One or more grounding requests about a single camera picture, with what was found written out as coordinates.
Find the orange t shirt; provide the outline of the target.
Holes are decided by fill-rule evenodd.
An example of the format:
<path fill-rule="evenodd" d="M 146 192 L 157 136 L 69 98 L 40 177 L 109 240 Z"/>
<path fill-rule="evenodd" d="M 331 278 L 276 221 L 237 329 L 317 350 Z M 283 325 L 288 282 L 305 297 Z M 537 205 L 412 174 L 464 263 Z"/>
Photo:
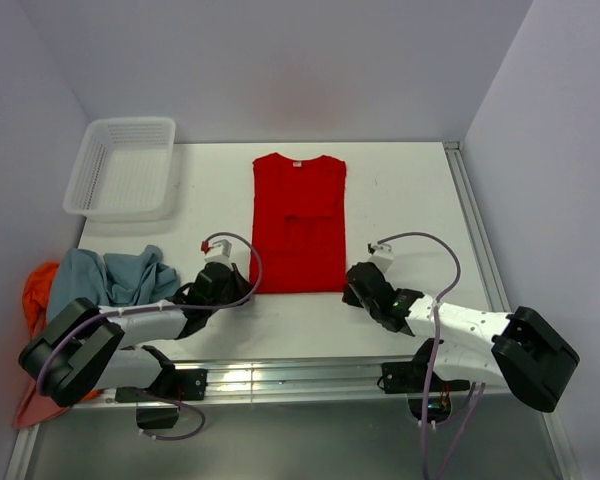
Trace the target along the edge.
<path fill-rule="evenodd" d="M 47 262 L 37 267 L 27 278 L 22 293 L 22 308 L 30 338 L 46 326 L 47 308 L 58 262 Z"/>

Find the aluminium front rail frame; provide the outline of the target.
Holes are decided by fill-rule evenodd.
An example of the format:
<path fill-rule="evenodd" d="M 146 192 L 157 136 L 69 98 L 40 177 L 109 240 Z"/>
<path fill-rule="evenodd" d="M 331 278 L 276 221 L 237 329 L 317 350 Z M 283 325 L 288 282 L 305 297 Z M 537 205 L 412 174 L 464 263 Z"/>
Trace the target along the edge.
<path fill-rule="evenodd" d="M 199 420 L 178 442 L 152 441 L 112 394 L 22 432 L 11 479 L 558 479 L 543 416 L 492 390 L 464 435 L 447 425 L 420 448 L 406 396 L 377 385 L 377 359 L 209 364 Z"/>

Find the red t shirt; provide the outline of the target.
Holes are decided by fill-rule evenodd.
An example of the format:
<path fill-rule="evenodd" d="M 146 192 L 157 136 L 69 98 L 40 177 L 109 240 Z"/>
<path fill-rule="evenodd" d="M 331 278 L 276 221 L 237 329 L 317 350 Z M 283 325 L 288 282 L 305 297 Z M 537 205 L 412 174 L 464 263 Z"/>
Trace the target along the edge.
<path fill-rule="evenodd" d="M 346 272 L 346 163 L 320 156 L 293 160 L 271 153 L 253 161 L 249 278 L 260 294 L 333 293 Z"/>

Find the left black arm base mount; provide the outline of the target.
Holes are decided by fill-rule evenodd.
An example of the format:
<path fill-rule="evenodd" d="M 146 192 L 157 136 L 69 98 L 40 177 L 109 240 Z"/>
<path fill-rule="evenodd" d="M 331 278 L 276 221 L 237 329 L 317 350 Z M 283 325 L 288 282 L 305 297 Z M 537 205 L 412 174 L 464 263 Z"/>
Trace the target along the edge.
<path fill-rule="evenodd" d="M 141 435 L 164 442 L 189 439 L 206 426 L 206 415 L 194 402 L 205 398 L 207 374 L 206 369 L 176 369 L 170 377 L 146 389 L 118 388 L 114 401 L 136 405 L 135 419 Z M 188 433 L 168 434 L 186 414 L 197 416 L 199 424 Z"/>

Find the white plastic perforated basket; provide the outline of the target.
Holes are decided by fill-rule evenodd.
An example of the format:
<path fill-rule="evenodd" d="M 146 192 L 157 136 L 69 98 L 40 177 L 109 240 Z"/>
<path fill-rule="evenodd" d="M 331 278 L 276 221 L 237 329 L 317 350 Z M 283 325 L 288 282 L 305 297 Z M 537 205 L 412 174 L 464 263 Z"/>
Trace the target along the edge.
<path fill-rule="evenodd" d="M 86 129 L 63 209 L 97 222 L 163 218 L 176 171 L 168 117 L 100 119 Z"/>

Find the blue grey t shirt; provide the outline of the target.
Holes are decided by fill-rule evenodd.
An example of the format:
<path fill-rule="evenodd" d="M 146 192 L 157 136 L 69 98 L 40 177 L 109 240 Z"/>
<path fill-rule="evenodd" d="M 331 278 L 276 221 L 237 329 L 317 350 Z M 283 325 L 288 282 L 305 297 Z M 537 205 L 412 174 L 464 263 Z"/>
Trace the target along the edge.
<path fill-rule="evenodd" d="M 148 245 L 138 255 L 87 249 L 66 252 L 53 279 L 46 320 L 70 302 L 86 298 L 99 306 L 136 306 L 164 300 L 180 288 L 177 271 L 163 262 L 160 248 Z"/>

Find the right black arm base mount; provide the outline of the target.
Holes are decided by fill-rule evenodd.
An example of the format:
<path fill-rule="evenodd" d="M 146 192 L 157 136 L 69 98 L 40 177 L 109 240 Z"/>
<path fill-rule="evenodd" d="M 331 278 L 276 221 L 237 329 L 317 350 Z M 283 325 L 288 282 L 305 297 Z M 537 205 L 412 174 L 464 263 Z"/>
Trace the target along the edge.
<path fill-rule="evenodd" d="M 421 419 L 421 399 L 416 394 L 423 393 L 427 367 L 415 361 L 385 362 L 381 364 L 381 376 L 376 386 L 385 394 L 406 394 L 412 415 Z M 471 391 L 471 384 L 466 380 L 442 380 L 435 373 L 430 383 L 431 392 L 427 403 L 428 419 L 436 422 L 447 420 L 453 411 L 451 394 Z"/>

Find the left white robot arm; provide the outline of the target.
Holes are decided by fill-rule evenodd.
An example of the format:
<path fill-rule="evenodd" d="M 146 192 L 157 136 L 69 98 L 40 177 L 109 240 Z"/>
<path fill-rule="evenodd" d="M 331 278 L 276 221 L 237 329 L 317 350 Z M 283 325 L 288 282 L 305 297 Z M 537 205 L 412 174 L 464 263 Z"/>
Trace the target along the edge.
<path fill-rule="evenodd" d="M 60 407 L 110 388 L 138 388 L 163 399 L 174 389 L 175 365 L 152 341 L 187 338 L 217 311 L 246 303 L 256 289 L 236 265 L 211 262 L 153 304 L 110 308 L 78 298 L 21 351 L 18 363 L 37 391 Z"/>

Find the aluminium right side rail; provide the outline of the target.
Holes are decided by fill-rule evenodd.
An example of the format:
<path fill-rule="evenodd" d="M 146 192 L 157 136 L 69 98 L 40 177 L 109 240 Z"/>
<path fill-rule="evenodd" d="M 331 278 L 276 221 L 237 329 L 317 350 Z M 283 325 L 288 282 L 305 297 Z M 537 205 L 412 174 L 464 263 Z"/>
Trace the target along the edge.
<path fill-rule="evenodd" d="M 512 312 L 463 160 L 461 150 L 463 144 L 461 142 L 445 142 L 442 146 L 464 217 L 466 236 L 472 250 L 468 266 L 462 263 L 463 278 L 467 272 L 475 271 L 480 278 L 488 308 L 492 311 Z"/>

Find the pink t shirt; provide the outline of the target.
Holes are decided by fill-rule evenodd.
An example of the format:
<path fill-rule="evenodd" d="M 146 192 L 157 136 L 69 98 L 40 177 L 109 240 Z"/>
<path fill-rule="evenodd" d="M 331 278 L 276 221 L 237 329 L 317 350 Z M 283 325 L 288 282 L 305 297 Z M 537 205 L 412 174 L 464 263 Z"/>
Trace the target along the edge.
<path fill-rule="evenodd" d="M 54 419 L 69 410 L 69 407 L 58 406 L 51 397 L 41 395 L 36 388 L 36 382 L 30 380 L 16 410 L 12 427 L 15 429 L 29 428 Z"/>

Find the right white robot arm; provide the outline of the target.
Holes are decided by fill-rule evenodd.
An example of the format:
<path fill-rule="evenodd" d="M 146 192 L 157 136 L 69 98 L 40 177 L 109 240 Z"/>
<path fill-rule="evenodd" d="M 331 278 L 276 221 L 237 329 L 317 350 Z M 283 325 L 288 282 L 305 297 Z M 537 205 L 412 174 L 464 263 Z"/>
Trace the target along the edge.
<path fill-rule="evenodd" d="M 423 389 L 456 380 L 506 387 L 525 405 L 550 413 L 580 362 L 574 348 L 531 308 L 488 312 L 440 303 L 420 291 L 393 288 L 371 262 L 351 267 L 346 281 L 343 302 L 365 309 L 390 332 L 431 343 L 440 318 L 436 356 L 412 368 Z"/>

